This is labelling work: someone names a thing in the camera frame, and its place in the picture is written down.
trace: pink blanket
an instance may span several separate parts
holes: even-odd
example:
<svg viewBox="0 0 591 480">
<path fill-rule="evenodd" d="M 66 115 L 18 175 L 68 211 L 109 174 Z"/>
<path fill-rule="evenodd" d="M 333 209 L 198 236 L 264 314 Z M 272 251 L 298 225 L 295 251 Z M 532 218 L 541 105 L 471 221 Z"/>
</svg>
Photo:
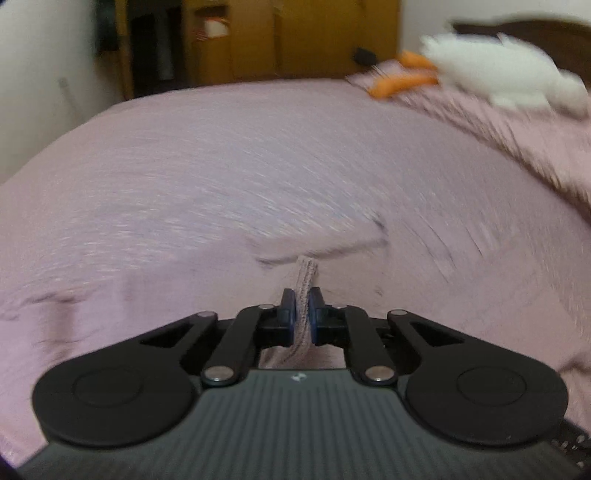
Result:
<svg viewBox="0 0 591 480">
<path fill-rule="evenodd" d="M 408 308 L 547 362 L 589 428 L 590 239 L 513 159 L 346 82 L 123 103 L 0 186 L 0 452 L 43 445 L 30 391 L 55 362 L 272 301 L 300 254 L 328 301 Z"/>
<path fill-rule="evenodd" d="M 380 72 L 405 71 L 396 61 Z M 349 78 L 367 88 L 377 72 Z M 513 112 L 459 90 L 423 87 L 392 98 L 474 135 L 506 152 L 587 214 L 591 213 L 591 119 L 578 120 L 559 112 Z"/>
</svg>

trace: white wall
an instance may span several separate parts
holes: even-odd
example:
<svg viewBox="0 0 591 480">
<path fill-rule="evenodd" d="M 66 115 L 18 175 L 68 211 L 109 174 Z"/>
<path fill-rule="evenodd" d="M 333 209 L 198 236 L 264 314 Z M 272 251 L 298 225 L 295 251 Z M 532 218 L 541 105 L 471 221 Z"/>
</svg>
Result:
<svg viewBox="0 0 591 480">
<path fill-rule="evenodd" d="M 514 14 L 551 14 L 591 22 L 591 0 L 402 0 L 402 47 L 417 51 L 421 35 L 446 32 L 456 19 L 488 20 Z"/>
<path fill-rule="evenodd" d="M 63 133 L 120 99 L 94 56 L 94 0 L 0 5 L 0 183 Z"/>
</svg>

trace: wooden cabinet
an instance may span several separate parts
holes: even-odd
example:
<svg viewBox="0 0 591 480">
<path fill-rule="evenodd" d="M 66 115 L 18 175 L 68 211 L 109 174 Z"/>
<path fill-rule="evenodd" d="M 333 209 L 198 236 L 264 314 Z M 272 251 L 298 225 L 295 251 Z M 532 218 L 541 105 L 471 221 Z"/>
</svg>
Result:
<svg viewBox="0 0 591 480">
<path fill-rule="evenodd" d="M 280 25 L 280 75 L 341 76 L 356 70 L 362 9 L 358 0 L 282 0 L 276 10 Z"/>
<path fill-rule="evenodd" d="M 232 71 L 236 80 L 276 74 L 271 0 L 228 0 Z"/>
<path fill-rule="evenodd" d="M 359 47 L 380 61 L 398 48 L 400 0 L 181 0 L 184 61 L 193 85 L 274 77 L 343 77 Z M 116 2 L 125 98 L 133 98 L 127 0 Z M 204 18 L 225 36 L 204 40 Z"/>
<path fill-rule="evenodd" d="M 281 0 L 275 14 L 280 75 L 353 73 L 358 47 L 373 51 L 380 61 L 396 56 L 397 0 Z"/>
</svg>

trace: cabinet door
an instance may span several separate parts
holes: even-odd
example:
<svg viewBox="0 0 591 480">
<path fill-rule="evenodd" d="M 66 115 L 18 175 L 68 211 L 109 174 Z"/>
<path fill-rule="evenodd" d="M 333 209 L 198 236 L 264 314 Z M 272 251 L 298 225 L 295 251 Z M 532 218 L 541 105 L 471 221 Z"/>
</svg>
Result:
<svg viewBox="0 0 591 480">
<path fill-rule="evenodd" d="M 230 37 L 193 43 L 197 85 L 219 85 L 234 80 L 230 62 Z"/>
<path fill-rule="evenodd" d="M 230 51 L 236 79 L 276 73 L 271 0 L 229 0 Z"/>
<path fill-rule="evenodd" d="M 401 0 L 361 0 L 363 5 L 361 47 L 373 51 L 379 61 L 398 53 L 398 21 Z"/>
<path fill-rule="evenodd" d="M 126 0 L 115 0 L 115 25 L 119 37 L 119 68 L 121 69 L 123 100 L 131 100 L 134 97 L 134 76 L 131 70 L 131 32 L 129 31 Z"/>
<path fill-rule="evenodd" d="M 284 76 L 342 76 L 355 71 L 358 0 L 281 0 L 277 15 Z"/>
<path fill-rule="evenodd" d="M 342 77 L 357 70 L 353 54 L 359 47 L 362 10 L 358 0 L 319 0 L 323 7 L 321 39 L 323 74 Z"/>
</svg>

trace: round black disc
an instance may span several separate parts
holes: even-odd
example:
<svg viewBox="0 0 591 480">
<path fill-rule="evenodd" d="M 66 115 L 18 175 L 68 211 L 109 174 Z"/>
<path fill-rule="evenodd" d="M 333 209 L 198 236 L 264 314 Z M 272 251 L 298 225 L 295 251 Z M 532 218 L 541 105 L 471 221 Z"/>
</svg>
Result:
<svg viewBox="0 0 591 480">
<path fill-rule="evenodd" d="M 47 436 L 115 448 L 156 437 L 176 425 L 193 401 L 193 385 L 169 356 L 152 349 L 99 351 L 49 370 L 33 391 Z"/>
<path fill-rule="evenodd" d="M 436 432 L 496 447 L 538 439 L 558 425 L 568 405 L 554 370 L 489 345 L 433 349 L 409 379 L 406 397 Z"/>
</svg>

